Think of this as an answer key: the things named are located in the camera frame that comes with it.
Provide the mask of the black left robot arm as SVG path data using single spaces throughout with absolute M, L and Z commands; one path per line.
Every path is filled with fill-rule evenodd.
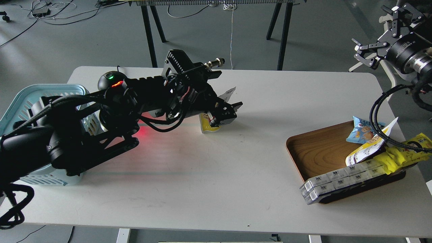
M 1 229 L 23 223 L 23 208 L 34 197 L 33 188 L 15 181 L 46 165 L 79 176 L 135 148 L 140 120 L 161 133 L 203 113 L 213 128 L 230 124 L 243 103 L 228 103 L 208 83 L 222 74 L 212 68 L 224 63 L 223 58 L 193 63 L 184 51 L 172 49 L 160 76 L 131 79 L 108 71 L 97 92 L 41 96 L 28 119 L 1 135 L 1 196 L 11 204 Z

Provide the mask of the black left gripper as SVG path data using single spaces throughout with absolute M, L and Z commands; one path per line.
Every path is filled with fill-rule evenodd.
M 188 55 L 179 49 L 168 51 L 162 77 L 164 87 L 170 95 L 161 112 L 166 120 L 173 122 L 181 118 L 207 113 L 209 125 L 220 127 L 232 123 L 237 118 L 237 110 L 242 102 L 227 103 L 218 97 L 208 80 L 217 79 L 222 72 L 213 67 L 225 64 L 225 59 L 193 63 Z

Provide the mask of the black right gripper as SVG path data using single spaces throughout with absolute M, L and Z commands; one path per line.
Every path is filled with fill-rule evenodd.
M 429 41 L 412 33 L 426 21 L 426 15 L 409 3 L 392 9 L 383 5 L 381 9 L 390 15 L 390 37 L 381 37 L 376 43 L 367 45 L 352 38 L 356 44 L 354 58 L 373 70 L 378 68 L 381 60 L 386 60 L 402 74 L 429 72 Z

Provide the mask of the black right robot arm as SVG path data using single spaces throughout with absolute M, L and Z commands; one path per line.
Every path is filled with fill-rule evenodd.
M 374 70 L 384 60 L 401 75 L 415 76 L 411 85 L 396 85 L 382 93 L 373 104 L 369 112 L 372 130 L 385 142 L 397 147 L 430 153 L 429 148 L 405 145 L 388 137 L 378 126 L 377 114 L 384 99 L 402 89 L 410 90 L 417 106 L 431 111 L 431 105 L 420 98 L 420 94 L 431 91 L 431 15 L 420 12 L 408 2 L 392 8 L 382 6 L 382 9 L 387 14 L 387 29 L 375 43 L 363 45 L 352 39 L 356 50 L 354 58 Z

